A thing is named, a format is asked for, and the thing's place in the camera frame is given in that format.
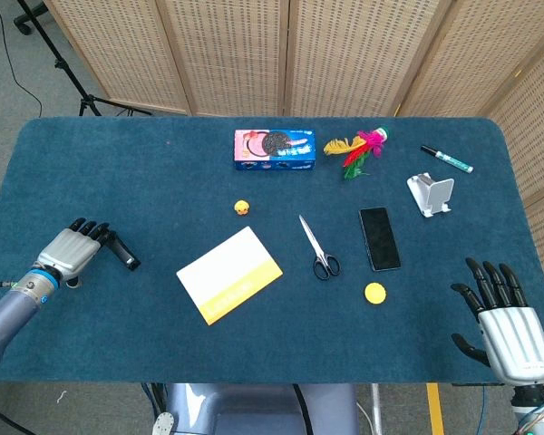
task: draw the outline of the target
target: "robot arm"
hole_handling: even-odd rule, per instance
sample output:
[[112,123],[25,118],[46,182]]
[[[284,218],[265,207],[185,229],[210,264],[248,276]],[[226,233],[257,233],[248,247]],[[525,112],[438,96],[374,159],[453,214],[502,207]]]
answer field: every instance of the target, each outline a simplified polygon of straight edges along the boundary
[[109,224],[75,220],[40,253],[32,268],[0,299],[0,361],[6,346],[45,304],[61,283],[79,284],[79,274],[99,249],[107,245],[130,269],[139,260],[121,242]]
[[519,421],[515,434],[544,435],[544,332],[540,320],[508,266],[501,264],[500,274],[490,262],[483,262],[488,280],[475,260],[466,258],[466,264],[481,301],[465,284],[453,284],[452,289],[464,298],[478,322],[485,351],[474,348],[458,333],[452,334],[453,342],[466,356],[491,367],[501,382],[514,386],[511,404]]

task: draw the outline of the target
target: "yellow tape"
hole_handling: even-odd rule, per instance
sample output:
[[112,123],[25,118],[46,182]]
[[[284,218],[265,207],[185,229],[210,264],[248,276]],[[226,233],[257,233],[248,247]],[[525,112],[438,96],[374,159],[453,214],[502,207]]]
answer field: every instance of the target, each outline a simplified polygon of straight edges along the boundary
[[282,271],[270,258],[209,299],[199,308],[199,312],[208,324],[213,324],[281,275]]
[[442,404],[436,383],[427,383],[427,401],[429,402],[429,417],[432,421],[432,435],[443,435]]

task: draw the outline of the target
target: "scissors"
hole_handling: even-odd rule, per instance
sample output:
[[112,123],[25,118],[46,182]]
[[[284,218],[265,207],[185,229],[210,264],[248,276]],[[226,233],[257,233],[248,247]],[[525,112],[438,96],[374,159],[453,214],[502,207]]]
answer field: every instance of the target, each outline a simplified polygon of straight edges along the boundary
[[338,274],[340,274],[341,265],[336,257],[331,256],[330,254],[325,254],[323,248],[318,245],[316,237],[314,234],[312,234],[312,231],[310,230],[310,227],[308,226],[306,221],[302,218],[302,216],[298,215],[298,217],[300,218],[300,223],[305,229],[306,236],[308,237],[308,240],[310,241],[310,244],[312,245],[312,248],[315,250],[316,253],[315,262],[312,266],[313,270],[315,271],[316,277],[318,279],[326,281],[328,278],[330,278],[331,275],[337,276]]

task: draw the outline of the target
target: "yellow round object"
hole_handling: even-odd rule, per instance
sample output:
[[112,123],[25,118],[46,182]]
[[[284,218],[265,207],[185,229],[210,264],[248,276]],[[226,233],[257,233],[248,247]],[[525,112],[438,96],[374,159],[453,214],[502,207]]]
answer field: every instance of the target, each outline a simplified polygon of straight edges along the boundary
[[244,199],[241,199],[236,204],[234,204],[234,209],[236,210],[236,213],[238,213],[240,216],[247,215],[248,211],[250,209],[250,205],[247,201]]
[[387,297],[387,292],[379,283],[371,283],[364,288],[364,297],[371,304],[380,304]]

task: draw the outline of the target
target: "smartphone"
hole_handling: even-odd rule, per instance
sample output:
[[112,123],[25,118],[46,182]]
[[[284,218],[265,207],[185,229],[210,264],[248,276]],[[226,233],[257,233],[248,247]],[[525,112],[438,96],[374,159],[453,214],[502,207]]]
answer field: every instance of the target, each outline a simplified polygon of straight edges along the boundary
[[363,227],[364,244],[373,270],[377,272],[401,267],[387,209],[364,208],[359,211],[359,216]]

